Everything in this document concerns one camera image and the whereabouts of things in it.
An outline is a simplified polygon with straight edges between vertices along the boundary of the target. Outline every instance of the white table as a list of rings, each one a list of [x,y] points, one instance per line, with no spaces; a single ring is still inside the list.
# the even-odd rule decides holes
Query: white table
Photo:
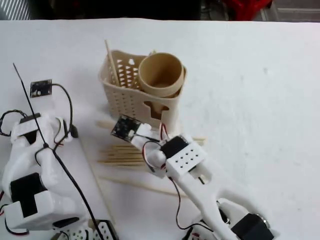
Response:
[[[96,160],[97,150],[111,142],[108,131],[95,127],[95,120],[106,117],[106,97],[97,77],[106,55],[103,40],[132,54],[153,49],[175,54],[188,69],[179,104],[184,130],[208,137],[205,149],[212,160],[269,209],[267,218],[281,233],[280,240],[319,237],[320,24],[0,21],[0,33],[1,83],[6,86],[0,89],[0,112],[28,111],[12,62],[26,85],[52,78],[71,95],[88,160]],[[61,95],[54,96],[56,106],[67,117]],[[79,150],[79,142],[71,143],[72,148]],[[0,152],[4,166],[10,153],[4,137]],[[97,217],[107,217],[89,165],[78,155],[82,159],[63,159],[90,202],[98,203]],[[147,173],[102,171],[167,184]],[[176,197],[110,182],[102,190],[120,239],[180,239],[184,234],[175,226]],[[181,224],[186,226],[196,214],[184,199]],[[0,228],[6,234],[2,224]]]

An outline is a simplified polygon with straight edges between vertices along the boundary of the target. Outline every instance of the white plastic bracket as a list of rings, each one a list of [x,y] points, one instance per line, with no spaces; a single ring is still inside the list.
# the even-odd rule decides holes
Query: white plastic bracket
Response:
[[[168,175],[178,179],[204,161],[206,156],[205,151],[196,142],[192,142],[166,161]]]

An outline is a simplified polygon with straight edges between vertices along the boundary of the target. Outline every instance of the perforated basket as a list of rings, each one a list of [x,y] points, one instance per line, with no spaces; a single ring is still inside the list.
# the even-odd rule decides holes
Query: perforated basket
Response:
[[[107,56],[99,72],[99,79],[103,83],[111,115],[118,118],[127,115],[152,127],[158,128],[160,122],[173,131],[178,118],[178,101],[182,88],[174,97],[156,97],[141,91],[138,81],[138,68],[143,55],[132,55],[122,51],[111,51],[120,86],[116,86],[115,73]],[[153,110],[152,103],[163,105],[162,112]]]

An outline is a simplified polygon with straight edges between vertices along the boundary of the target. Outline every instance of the cup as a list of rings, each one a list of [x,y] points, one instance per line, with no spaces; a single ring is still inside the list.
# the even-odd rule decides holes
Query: cup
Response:
[[[172,98],[184,83],[184,66],[176,56],[158,52],[142,60],[138,77],[144,92],[156,97]],[[152,106],[157,113],[161,113],[164,107],[156,102]]]

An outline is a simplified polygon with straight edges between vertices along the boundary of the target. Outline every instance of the hole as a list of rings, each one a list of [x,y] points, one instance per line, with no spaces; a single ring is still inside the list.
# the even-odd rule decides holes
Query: hole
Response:
[[[130,65],[135,65],[135,60],[133,60],[132,58],[130,58],[128,63],[129,63]]]
[[[144,101],[145,105],[150,108],[150,117],[153,119],[161,120],[163,111],[168,111],[169,108],[160,103],[155,103],[151,101]]]

